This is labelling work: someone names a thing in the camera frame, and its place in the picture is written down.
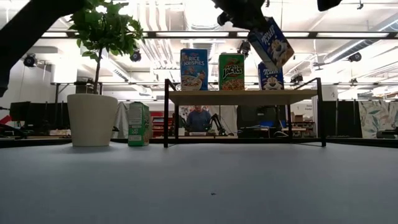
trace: frosted flakes box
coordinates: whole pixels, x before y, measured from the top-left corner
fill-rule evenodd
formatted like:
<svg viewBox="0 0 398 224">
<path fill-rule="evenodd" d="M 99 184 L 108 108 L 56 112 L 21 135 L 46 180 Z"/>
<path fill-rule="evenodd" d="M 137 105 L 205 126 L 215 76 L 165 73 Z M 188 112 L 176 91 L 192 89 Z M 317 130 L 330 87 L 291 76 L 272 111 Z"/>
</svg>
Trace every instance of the frosted flakes box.
<svg viewBox="0 0 398 224">
<path fill-rule="evenodd" d="M 222 53 L 218 57 L 220 90 L 244 90 L 244 55 Z"/>
<path fill-rule="evenodd" d="M 264 62 L 261 62 L 258 68 L 260 90 L 284 89 L 284 73 L 282 68 L 268 69 Z"/>
<path fill-rule="evenodd" d="M 180 70 L 181 90 L 208 90 L 206 49 L 182 49 Z"/>
<path fill-rule="evenodd" d="M 272 17 L 266 17 L 269 23 L 267 32 L 254 29 L 249 32 L 248 41 L 256 50 L 267 68 L 277 70 L 293 56 L 294 50 L 287 42 L 282 31 Z"/>
<path fill-rule="evenodd" d="M 152 138 L 149 107 L 141 102 L 129 105 L 129 146 L 147 146 Z"/>
</svg>

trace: man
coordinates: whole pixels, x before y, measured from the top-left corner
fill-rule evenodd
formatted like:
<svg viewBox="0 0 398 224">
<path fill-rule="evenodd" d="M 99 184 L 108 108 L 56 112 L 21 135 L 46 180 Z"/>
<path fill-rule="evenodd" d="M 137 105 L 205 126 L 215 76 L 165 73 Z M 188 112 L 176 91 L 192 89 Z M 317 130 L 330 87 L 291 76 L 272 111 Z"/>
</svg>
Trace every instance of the man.
<svg viewBox="0 0 398 224">
<path fill-rule="evenodd" d="M 195 109 L 188 114 L 187 126 L 190 132 L 206 132 L 205 126 L 210 123 L 211 115 L 202 109 L 202 106 L 195 106 Z"/>
</svg>

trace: bowl of cereal image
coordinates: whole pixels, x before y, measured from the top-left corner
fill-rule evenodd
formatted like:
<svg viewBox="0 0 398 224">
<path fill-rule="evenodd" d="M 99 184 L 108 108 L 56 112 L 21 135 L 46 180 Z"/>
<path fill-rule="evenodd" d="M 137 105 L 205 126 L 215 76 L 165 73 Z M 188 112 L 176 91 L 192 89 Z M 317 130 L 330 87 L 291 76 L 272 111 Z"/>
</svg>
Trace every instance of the bowl of cereal image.
<svg viewBox="0 0 398 224">
<path fill-rule="evenodd" d="M 181 80 L 181 90 L 183 91 L 193 91 L 200 90 L 201 80 L 198 77 L 193 77 L 190 75 L 185 75 Z"/>
</svg>

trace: green cereal box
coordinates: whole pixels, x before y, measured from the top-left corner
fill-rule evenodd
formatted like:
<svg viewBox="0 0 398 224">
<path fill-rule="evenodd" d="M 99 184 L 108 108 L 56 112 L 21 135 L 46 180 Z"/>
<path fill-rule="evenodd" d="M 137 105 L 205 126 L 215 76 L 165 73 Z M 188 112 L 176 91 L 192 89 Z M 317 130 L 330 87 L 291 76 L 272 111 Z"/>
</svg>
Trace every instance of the green cereal box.
<svg viewBox="0 0 398 224">
<path fill-rule="evenodd" d="M 129 146 L 147 146 L 152 137 L 149 107 L 141 102 L 129 105 Z"/>
<path fill-rule="evenodd" d="M 244 55 L 222 53 L 218 58 L 220 90 L 244 90 Z"/>
</svg>

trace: white flower pot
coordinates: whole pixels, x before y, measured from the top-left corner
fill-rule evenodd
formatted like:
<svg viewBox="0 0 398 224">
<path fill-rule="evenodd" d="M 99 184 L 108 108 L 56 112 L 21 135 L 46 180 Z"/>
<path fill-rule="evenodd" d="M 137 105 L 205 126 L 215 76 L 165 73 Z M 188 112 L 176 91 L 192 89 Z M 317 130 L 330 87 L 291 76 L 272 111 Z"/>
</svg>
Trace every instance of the white flower pot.
<svg viewBox="0 0 398 224">
<path fill-rule="evenodd" d="M 94 94 L 68 95 L 73 146 L 108 146 L 117 99 Z"/>
</svg>

